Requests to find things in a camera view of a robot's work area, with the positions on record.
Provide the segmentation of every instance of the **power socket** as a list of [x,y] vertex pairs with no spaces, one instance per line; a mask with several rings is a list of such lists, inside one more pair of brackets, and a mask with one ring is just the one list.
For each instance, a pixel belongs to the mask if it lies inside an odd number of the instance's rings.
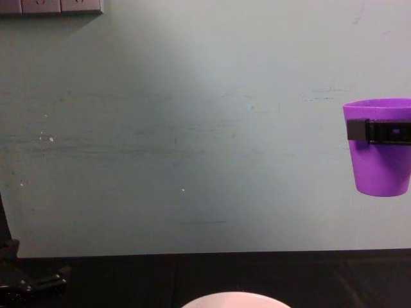
[[21,0],[23,14],[61,13],[60,0]]
[[103,0],[61,0],[62,13],[103,13]]
[[20,0],[0,0],[0,16],[20,15],[21,12]]

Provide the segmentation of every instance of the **plastic cup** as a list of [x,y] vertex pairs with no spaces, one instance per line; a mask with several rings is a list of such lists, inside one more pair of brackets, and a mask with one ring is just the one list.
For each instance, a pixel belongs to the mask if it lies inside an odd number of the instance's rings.
[[[411,98],[380,98],[344,105],[349,119],[411,121]],[[355,184],[363,194],[392,197],[405,194],[411,175],[411,146],[349,141]]]

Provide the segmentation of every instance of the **dark floor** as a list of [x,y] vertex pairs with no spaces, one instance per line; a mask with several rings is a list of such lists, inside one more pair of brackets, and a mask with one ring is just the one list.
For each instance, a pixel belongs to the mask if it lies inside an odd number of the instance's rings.
[[69,264],[62,299],[41,307],[181,308],[248,291],[293,308],[411,307],[411,250],[24,259],[35,278]]

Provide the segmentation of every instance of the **wall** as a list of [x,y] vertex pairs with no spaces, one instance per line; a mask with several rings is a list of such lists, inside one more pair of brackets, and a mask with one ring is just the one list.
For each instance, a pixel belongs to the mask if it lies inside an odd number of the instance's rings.
[[22,257],[409,248],[356,192],[342,105],[409,96],[409,1],[122,0],[0,21]]

